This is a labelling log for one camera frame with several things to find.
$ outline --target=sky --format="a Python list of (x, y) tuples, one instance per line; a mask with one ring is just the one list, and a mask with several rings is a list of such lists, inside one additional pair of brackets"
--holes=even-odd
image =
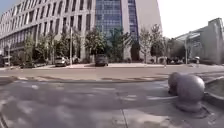
[[(0, 14), (18, 0), (1, 0)], [(224, 0), (158, 0), (163, 34), (172, 38), (224, 18)]]

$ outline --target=building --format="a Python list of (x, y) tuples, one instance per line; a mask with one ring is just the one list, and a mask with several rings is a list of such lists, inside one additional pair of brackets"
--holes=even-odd
[[(16, 52), (24, 48), (31, 35), (36, 43), (41, 34), (54, 31), (60, 39), (62, 28), (69, 25), (81, 33), (80, 58), (86, 57), (86, 32), (98, 27), (108, 34), (121, 27), (138, 39), (142, 27), (161, 25), (157, 0), (19, 0), (0, 17), (0, 48)], [(124, 52), (130, 57), (130, 49)]]
[(221, 18), (208, 22), (208, 25), (176, 37), (186, 41), (190, 51), (189, 58), (199, 56), (202, 60), (210, 60), (215, 64), (224, 62), (224, 31)]

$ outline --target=asphalt road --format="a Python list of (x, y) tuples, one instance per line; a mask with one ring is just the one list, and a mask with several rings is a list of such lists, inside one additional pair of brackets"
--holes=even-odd
[(196, 119), (177, 110), (167, 82), (48, 83), (16, 81), (1, 87), (9, 128), (222, 128), (223, 112)]
[(199, 68), (185, 65), (167, 68), (91, 68), (91, 69), (23, 69), (0, 71), (0, 76), (44, 77), (65, 80), (124, 80), (167, 77), (172, 72), (182, 73), (223, 73), (223, 66), (205, 66)]

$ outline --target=white car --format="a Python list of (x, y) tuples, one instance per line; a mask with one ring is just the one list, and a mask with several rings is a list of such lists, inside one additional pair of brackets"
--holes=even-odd
[(66, 67), (69, 65), (69, 59), (67, 57), (56, 57), (55, 58), (55, 66), (56, 67)]

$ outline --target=spherical bollard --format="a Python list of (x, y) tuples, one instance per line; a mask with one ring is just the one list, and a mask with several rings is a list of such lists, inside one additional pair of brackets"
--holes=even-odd
[(198, 76), (182, 75), (177, 81), (177, 85), (176, 107), (186, 112), (200, 111), (205, 89), (204, 81)]
[(181, 77), (181, 74), (178, 72), (174, 72), (169, 75), (168, 85), (169, 85), (169, 94), (177, 95), (177, 81)]

